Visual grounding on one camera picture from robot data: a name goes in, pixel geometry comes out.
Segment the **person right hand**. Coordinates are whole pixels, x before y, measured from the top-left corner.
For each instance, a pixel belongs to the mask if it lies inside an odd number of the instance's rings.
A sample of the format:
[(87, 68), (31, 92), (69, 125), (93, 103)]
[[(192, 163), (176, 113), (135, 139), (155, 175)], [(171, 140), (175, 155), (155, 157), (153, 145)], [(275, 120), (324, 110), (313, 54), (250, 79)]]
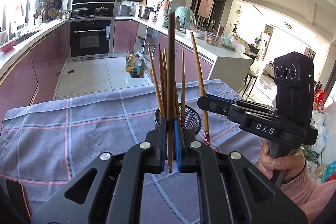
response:
[(306, 159), (303, 152), (298, 149), (293, 155), (278, 157), (276, 159), (269, 155), (269, 142), (264, 140), (260, 150), (258, 169), (271, 179), (276, 170), (286, 171), (283, 182), (290, 182), (298, 177), (305, 169)]

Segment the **pink sleeve right forearm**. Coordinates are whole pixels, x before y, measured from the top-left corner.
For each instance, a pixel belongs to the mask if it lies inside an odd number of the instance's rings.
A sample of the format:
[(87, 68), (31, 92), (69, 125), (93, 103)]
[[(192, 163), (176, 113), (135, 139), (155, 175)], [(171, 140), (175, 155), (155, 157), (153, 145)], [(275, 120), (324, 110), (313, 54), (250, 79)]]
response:
[(313, 223), (333, 199), (335, 180), (314, 182), (305, 166), (295, 179), (282, 184), (281, 190), (305, 213), (307, 223)]

